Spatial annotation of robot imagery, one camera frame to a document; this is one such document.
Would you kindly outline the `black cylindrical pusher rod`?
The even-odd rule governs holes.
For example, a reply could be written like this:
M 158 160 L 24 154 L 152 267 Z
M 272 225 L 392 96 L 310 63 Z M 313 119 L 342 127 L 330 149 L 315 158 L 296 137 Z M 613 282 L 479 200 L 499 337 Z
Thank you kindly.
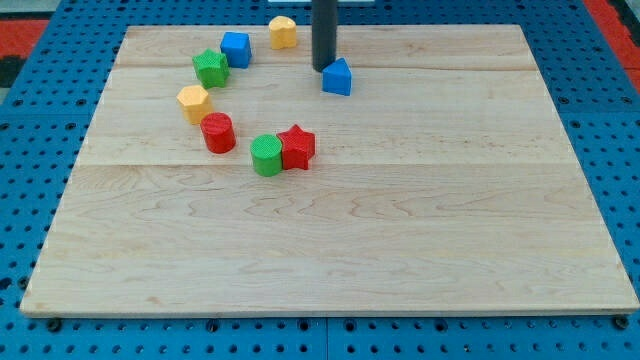
M 322 72 L 336 59 L 337 0 L 311 1 L 312 68 Z

